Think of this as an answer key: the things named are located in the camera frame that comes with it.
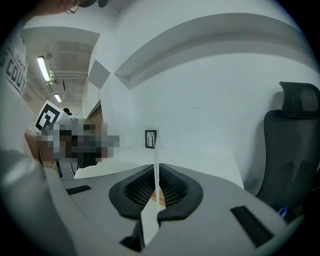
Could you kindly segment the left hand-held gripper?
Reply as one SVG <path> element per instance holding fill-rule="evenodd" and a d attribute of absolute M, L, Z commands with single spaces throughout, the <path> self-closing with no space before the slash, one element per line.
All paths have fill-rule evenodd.
<path fill-rule="evenodd" d="M 65 130 L 77 119 L 68 115 L 63 109 L 59 108 L 50 101 L 46 101 L 33 124 L 35 132 L 53 132 Z"/>

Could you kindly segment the black picture frame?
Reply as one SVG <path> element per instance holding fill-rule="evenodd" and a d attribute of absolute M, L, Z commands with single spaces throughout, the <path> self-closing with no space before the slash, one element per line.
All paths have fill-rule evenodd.
<path fill-rule="evenodd" d="M 145 147 L 154 149 L 157 140 L 157 130 L 145 130 Z"/>

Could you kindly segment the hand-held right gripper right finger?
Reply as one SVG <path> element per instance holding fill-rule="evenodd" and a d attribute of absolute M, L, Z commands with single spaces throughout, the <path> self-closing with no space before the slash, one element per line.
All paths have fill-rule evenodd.
<path fill-rule="evenodd" d="M 272 255 L 286 222 L 235 183 L 191 169 L 161 164 L 160 188 L 173 197 L 157 220 L 146 256 Z"/>

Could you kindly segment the black office chair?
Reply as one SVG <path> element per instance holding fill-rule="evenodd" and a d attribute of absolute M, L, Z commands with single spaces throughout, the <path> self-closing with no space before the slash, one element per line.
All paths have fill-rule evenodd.
<path fill-rule="evenodd" d="M 320 89 L 311 83 L 281 81 L 281 109 L 263 119 L 265 172 L 257 197 L 277 212 L 288 206 L 285 220 L 311 191 L 320 166 Z"/>

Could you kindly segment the person's white printed shirt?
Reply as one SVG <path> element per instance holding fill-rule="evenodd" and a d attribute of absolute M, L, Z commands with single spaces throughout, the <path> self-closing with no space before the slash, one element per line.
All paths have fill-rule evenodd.
<path fill-rule="evenodd" d="M 28 62 L 23 27 L 18 22 L 0 46 L 0 207 L 22 256 L 28 256 L 26 245 L 45 256 L 72 256 L 44 169 L 25 139 L 34 116 L 24 101 Z"/>

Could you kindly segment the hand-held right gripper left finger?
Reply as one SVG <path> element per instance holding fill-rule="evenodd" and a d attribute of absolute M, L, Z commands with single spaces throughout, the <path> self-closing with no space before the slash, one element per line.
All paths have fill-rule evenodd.
<path fill-rule="evenodd" d="M 46 178 L 76 256 L 144 256 L 139 196 L 151 197 L 153 165 L 69 180 L 47 169 Z"/>

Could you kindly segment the person's left forearm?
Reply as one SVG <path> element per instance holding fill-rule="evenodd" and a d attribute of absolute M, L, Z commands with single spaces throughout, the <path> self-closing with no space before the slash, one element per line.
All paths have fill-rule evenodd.
<path fill-rule="evenodd" d="M 42 166 L 48 163 L 52 164 L 56 161 L 54 159 L 53 150 L 50 148 L 49 142 L 42 140 L 40 135 L 32 133 L 27 129 L 24 133 L 24 138 L 33 158 L 40 162 Z"/>

